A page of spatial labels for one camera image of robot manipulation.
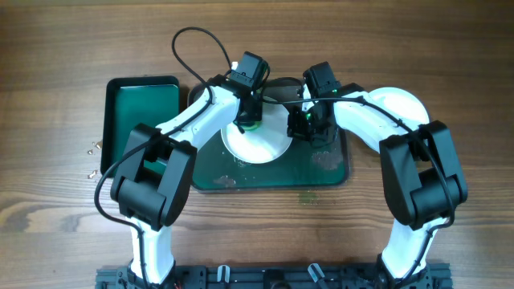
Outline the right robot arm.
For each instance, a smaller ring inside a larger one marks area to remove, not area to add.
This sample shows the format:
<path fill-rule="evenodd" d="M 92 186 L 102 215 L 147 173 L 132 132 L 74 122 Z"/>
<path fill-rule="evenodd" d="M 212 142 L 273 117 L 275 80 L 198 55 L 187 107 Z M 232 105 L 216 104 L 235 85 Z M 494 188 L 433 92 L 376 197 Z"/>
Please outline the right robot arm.
<path fill-rule="evenodd" d="M 422 102 L 395 87 L 367 92 L 338 81 L 329 63 L 303 73 L 304 85 L 288 117 L 288 135 L 313 142 L 331 128 L 358 136 L 380 155 L 385 202 L 394 216 L 390 239 L 377 260 L 375 285 L 400 288 L 419 280 L 435 234 L 452 226 L 467 200 L 449 128 L 431 120 Z"/>

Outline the small black water tray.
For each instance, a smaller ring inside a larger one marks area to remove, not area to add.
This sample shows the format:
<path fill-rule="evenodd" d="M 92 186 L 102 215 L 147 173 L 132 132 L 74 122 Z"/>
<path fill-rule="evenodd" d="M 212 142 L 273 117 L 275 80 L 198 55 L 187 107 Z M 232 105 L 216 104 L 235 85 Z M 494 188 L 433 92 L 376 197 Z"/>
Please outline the small black water tray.
<path fill-rule="evenodd" d="M 155 127 L 180 112 L 180 84 L 172 75 L 111 79 L 106 86 L 100 171 L 120 160 L 130 132 Z"/>

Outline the green and yellow sponge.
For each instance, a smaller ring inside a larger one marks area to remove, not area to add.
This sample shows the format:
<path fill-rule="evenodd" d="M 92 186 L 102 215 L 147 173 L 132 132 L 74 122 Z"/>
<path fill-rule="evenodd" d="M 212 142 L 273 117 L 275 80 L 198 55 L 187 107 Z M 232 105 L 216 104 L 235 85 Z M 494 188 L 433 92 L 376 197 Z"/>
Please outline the green and yellow sponge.
<path fill-rule="evenodd" d="M 244 125 L 241 125 L 241 129 L 242 129 L 244 132 L 252 131 L 252 130 L 256 130 L 260 125 L 261 125 L 261 123 L 260 123 L 260 122 L 253 122 L 253 123 L 251 123 L 251 124 L 244 124 Z"/>

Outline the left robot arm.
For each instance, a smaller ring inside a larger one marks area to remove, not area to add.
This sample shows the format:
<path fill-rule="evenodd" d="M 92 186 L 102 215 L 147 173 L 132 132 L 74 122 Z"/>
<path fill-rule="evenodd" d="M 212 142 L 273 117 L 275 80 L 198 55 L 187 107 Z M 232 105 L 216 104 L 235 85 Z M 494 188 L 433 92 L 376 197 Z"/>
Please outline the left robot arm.
<path fill-rule="evenodd" d="M 189 196 L 198 151 L 229 124 L 241 135 L 259 125 L 263 101 L 258 91 L 268 70 L 265 60 L 245 52 L 228 75 L 206 81 L 200 98 L 184 112 L 156 127 L 138 124 L 129 133 L 121 159 L 108 169 L 119 222 L 133 234 L 128 284 L 174 285 L 171 226 Z"/>

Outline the white plate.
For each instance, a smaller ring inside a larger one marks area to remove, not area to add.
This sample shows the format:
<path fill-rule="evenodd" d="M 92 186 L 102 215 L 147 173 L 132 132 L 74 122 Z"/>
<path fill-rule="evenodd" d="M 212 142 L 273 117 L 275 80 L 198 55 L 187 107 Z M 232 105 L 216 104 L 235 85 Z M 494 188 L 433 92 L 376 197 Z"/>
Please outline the white plate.
<path fill-rule="evenodd" d="M 377 88 L 369 97 L 398 118 L 416 120 L 421 124 L 430 122 L 429 113 L 422 102 L 410 92 L 401 88 Z"/>
<path fill-rule="evenodd" d="M 265 164 L 282 156 L 290 147 L 288 136 L 289 111 L 282 104 L 263 104 L 262 120 L 241 133 L 231 123 L 221 130 L 222 142 L 239 160 Z"/>
<path fill-rule="evenodd" d="M 430 116 L 422 103 L 412 100 L 406 100 L 402 104 L 402 115 L 409 120 L 416 120 L 421 124 L 428 124 Z"/>

